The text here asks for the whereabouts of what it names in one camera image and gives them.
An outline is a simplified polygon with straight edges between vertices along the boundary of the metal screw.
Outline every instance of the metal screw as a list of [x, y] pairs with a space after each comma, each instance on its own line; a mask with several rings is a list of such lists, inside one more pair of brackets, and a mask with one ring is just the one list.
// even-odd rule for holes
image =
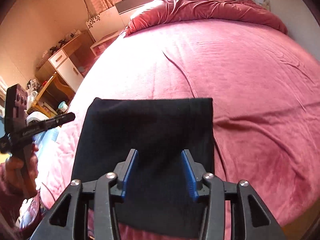
[[204, 175], [203, 175], [206, 179], [213, 179], [214, 178], [214, 175], [212, 174], [212, 173], [205, 173]]
[[248, 187], [249, 186], [249, 182], [247, 182], [246, 180], [241, 180], [240, 181], [240, 185], [242, 186], [242, 187]]
[[79, 179], [74, 179], [73, 181], [71, 181], [71, 186], [78, 186], [80, 184], [80, 180]]
[[107, 178], [108, 179], [113, 179], [113, 178], [115, 178], [116, 177], [116, 174], [114, 173], [114, 172], [108, 172], [107, 173]]

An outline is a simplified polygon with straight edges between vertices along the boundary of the drawer handle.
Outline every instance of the drawer handle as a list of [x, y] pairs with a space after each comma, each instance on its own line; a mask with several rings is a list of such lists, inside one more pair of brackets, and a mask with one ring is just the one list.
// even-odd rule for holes
[[62, 58], [62, 55], [60, 55], [57, 59], [56, 62], [58, 62]]
[[77, 71], [75, 68], [73, 68], [73, 71], [74, 71], [77, 75], [79, 75], [78, 71]]

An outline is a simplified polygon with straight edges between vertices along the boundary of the bed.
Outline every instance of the bed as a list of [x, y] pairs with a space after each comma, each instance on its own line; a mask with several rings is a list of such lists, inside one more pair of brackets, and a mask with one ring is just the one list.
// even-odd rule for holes
[[[293, 221], [320, 194], [320, 63], [286, 33], [249, 0], [154, 0], [140, 8], [70, 105], [76, 119], [56, 140], [44, 204], [70, 183], [94, 98], [209, 97], [215, 174], [247, 179], [280, 225]], [[122, 224], [120, 231], [122, 239], [172, 239]]]

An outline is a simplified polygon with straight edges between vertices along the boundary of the black fabric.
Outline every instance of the black fabric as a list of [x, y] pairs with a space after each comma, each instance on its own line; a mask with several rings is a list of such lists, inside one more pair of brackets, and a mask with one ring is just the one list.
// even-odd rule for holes
[[139, 152], [119, 222], [158, 234], [197, 238], [204, 206], [188, 195], [181, 151], [213, 172], [212, 99], [101, 100], [88, 108], [72, 179], [96, 180]]

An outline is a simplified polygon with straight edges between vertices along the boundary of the black handle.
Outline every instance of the black handle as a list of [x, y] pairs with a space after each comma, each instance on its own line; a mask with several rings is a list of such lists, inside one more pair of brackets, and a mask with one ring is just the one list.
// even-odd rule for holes
[[87, 239], [87, 205], [81, 200], [82, 183], [73, 180], [40, 222], [30, 240]]
[[12, 155], [21, 159], [24, 163], [21, 170], [17, 170], [16, 174], [22, 185], [23, 195], [26, 199], [30, 199], [37, 195], [36, 183], [30, 178], [30, 158], [32, 155], [32, 144], [26, 145], [23, 149], [17, 149]]
[[100, 177], [96, 184], [94, 198], [94, 237], [96, 240], [120, 240], [114, 202], [110, 188], [117, 183], [117, 174], [109, 172]]
[[237, 184], [237, 201], [231, 203], [232, 240], [285, 240], [268, 207], [245, 180]]
[[203, 175], [203, 183], [210, 189], [201, 240], [223, 240], [225, 230], [225, 197], [223, 181], [217, 176]]

